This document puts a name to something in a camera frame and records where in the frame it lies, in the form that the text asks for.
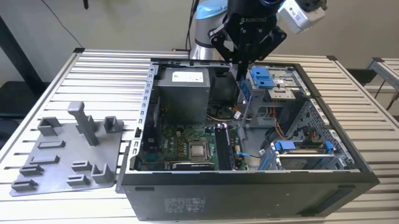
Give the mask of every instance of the metal frame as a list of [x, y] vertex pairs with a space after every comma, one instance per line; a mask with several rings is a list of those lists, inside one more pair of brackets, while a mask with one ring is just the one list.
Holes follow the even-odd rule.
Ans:
[[10, 58], [15, 68], [19, 71], [20, 76], [24, 78], [26, 83], [32, 90], [32, 93], [40, 97], [46, 90], [46, 85], [36, 73], [36, 70], [27, 58], [23, 49], [19, 46], [7, 24], [0, 16], [0, 47], [4, 50], [7, 57]]
[[375, 57], [369, 69], [373, 69], [399, 92], [399, 59]]
[[[24, 164], [27, 153], [32, 149], [30, 141], [38, 138], [35, 130], [39, 124], [38, 119], [43, 116], [60, 116], [62, 122], [70, 122], [72, 118], [68, 119], [59, 112], [67, 101], [82, 99], [87, 102], [87, 109], [95, 114], [128, 118], [120, 148], [120, 153], [126, 152], [127, 140], [134, 138], [136, 127], [134, 120], [138, 116], [136, 98], [143, 92], [138, 84], [143, 83], [147, 75], [151, 57], [188, 58], [188, 53], [86, 50], [71, 56], [11, 140], [0, 150], [0, 210], [8, 211], [0, 214], [0, 220], [18, 220], [19, 223], [32, 223], [36, 220], [35, 223], [40, 224], [70, 223], [71, 219], [76, 224], [104, 220], [122, 224], [139, 223], [126, 196], [116, 194], [115, 188], [24, 197], [11, 197], [8, 192], [10, 183], [15, 180], [19, 167]], [[358, 86], [351, 75], [327, 57], [270, 55], [266, 61], [302, 65], [321, 92], [322, 99], [382, 183], [326, 219], [313, 218], [307, 221], [303, 218], [295, 218], [278, 222], [398, 223], [398, 124], [391, 122], [381, 105], [373, 101], [373, 97], [366, 93], [365, 88]], [[122, 165], [122, 162], [123, 155], [120, 155], [118, 165]], [[218, 222], [275, 223], [276, 220]], [[214, 223], [214, 221], [192, 221], [192, 223]]]

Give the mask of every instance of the aluminum extrusion table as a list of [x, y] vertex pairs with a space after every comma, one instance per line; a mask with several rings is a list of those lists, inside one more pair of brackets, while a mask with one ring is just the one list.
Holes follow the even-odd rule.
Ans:
[[397, 92], [399, 92], [399, 59], [375, 57], [369, 69], [375, 70]]
[[[40, 118], [56, 116], [60, 123], [74, 122], [72, 115], [67, 113], [70, 101], [84, 101], [86, 112], [95, 120], [110, 115], [124, 120], [120, 152], [124, 151], [134, 136], [151, 57], [188, 58], [188, 54], [88, 49], [83, 53], [72, 54], [0, 150], [0, 221], [23, 224], [139, 222], [126, 196], [116, 194], [115, 187], [11, 197], [10, 184], [18, 177], [19, 168], [39, 137], [36, 127]], [[399, 222], [399, 124], [342, 64], [334, 58], [330, 59], [326, 56], [271, 55], [266, 61], [301, 63], [347, 135], [379, 177], [381, 185], [326, 219], [210, 220], [202, 223]]]

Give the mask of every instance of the wire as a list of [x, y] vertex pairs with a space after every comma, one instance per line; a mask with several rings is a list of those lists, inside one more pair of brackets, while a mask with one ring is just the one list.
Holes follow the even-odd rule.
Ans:
[[232, 120], [218, 119], [218, 118], [212, 117], [212, 116], [208, 115], [208, 114], [207, 114], [207, 116], [208, 116], [212, 120], [215, 120], [215, 121], [220, 121], [220, 122], [224, 122], [224, 121], [232, 121]]
[[391, 109], [394, 102], [395, 102], [395, 100], [391, 100], [390, 105], [389, 105], [389, 107], [386, 109], [387, 111]]
[[382, 84], [381, 84], [381, 88], [379, 88], [379, 90], [377, 91], [377, 94], [375, 94], [375, 99], [377, 99], [377, 96], [379, 95], [379, 93], [381, 93], [381, 89], [382, 89], [382, 87], [383, 87], [383, 85], [386, 84], [386, 80], [382, 82]]
[[190, 30], [191, 30], [191, 23], [192, 23], [192, 17], [194, 17], [194, 12], [192, 12], [194, 11], [194, 2], [195, 2], [195, 0], [192, 0], [192, 2], [191, 2], [191, 9], [190, 9], [188, 30], [187, 30], [187, 35], [186, 35], [186, 50], [188, 50], [187, 43], [188, 43], [190, 50], [191, 50]]
[[254, 158], [259, 158], [259, 159], [263, 158], [263, 156], [254, 156], [254, 155], [250, 155], [250, 156], [254, 157]]
[[48, 6], [48, 4], [46, 3], [46, 1], [44, 0], [42, 0], [42, 2], [44, 3], [44, 5], [48, 7], [48, 9], [50, 9], [50, 11], [51, 11], [51, 13], [55, 15], [55, 17], [56, 17], [56, 19], [58, 19], [58, 21], [59, 21], [59, 23], [62, 24], [62, 27], [66, 29], [66, 31], [71, 34], [71, 36], [74, 37], [74, 39], [76, 40], [76, 42], [78, 42], [78, 44], [79, 44], [79, 46], [83, 48], [83, 45], [80, 44], [80, 42], [79, 42], [79, 40], [76, 39], [76, 37], [74, 36], [74, 34], [70, 32], [70, 30], [67, 29], [67, 27], [64, 26], [64, 24], [63, 24], [63, 22], [62, 22], [62, 20], [59, 19], [59, 17], [58, 17], [58, 15], [55, 14], [55, 12], [52, 11], [52, 9], [51, 9], [51, 7]]
[[274, 107], [274, 116], [275, 116], [275, 130], [276, 130], [276, 133], [281, 135], [283, 140], [287, 140], [287, 138], [285, 137], [283, 131], [282, 131], [282, 127], [279, 125], [279, 121], [276, 119], [275, 107]]

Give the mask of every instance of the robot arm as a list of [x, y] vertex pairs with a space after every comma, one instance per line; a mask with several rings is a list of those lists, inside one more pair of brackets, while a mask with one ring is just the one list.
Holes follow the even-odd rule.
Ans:
[[[223, 59], [238, 69], [236, 80], [287, 37], [276, 25], [278, 12], [298, 34], [323, 18], [326, 4], [327, 0], [228, 0], [223, 23], [208, 35]], [[232, 41], [234, 51], [224, 46], [226, 40]]]

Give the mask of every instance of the metal panel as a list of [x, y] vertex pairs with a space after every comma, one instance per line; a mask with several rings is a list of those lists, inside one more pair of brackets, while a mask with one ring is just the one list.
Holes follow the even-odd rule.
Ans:
[[[124, 152], [135, 130], [138, 103], [142, 100], [143, 83], [147, 74], [144, 64], [151, 57], [187, 58], [186, 52], [106, 51], [86, 50], [75, 54], [47, 92], [22, 122], [11, 140], [0, 150], [0, 220], [18, 220], [19, 223], [87, 223], [103, 222], [139, 223], [124, 194], [116, 194], [115, 188], [82, 192], [55, 193], [11, 197], [10, 183], [16, 179], [19, 167], [24, 164], [35, 138], [38, 124], [43, 115], [62, 116], [62, 123], [74, 122], [63, 109], [71, 100], [86, 101], [87, 114], [103, 119], [115, 115], [131, 120], [124, 121], [124, 135], [120, 152]], [[358, 197], [326, 219], [302, 220], [223, 220], [218, 223], [330, 223], [330, 224], [390, 224], [399, 223], [399, 133], [383, 110], [362, 91], [350, 75], [325, 56], [272, 55], [267, 61], [302, 63], [310, 78], [319, 79], [321, 94], [334, 113], [351, 114], [365, 110], [365, 114], [379, 114], [382, 120], [354, 120], [354, 116], [341, 116], [349, 120], [339, 123], [347, 133], [361, 138], [354, 141], [366, 161], [371, 164], [382, 184], [367, 194]], [[70, 64], [78, 61], [79, 67], [70, 72]], [[322, 79], [345, 79], [346, 85], [322, 84]], [[191, 223], [215, 223], [191, 221]]]

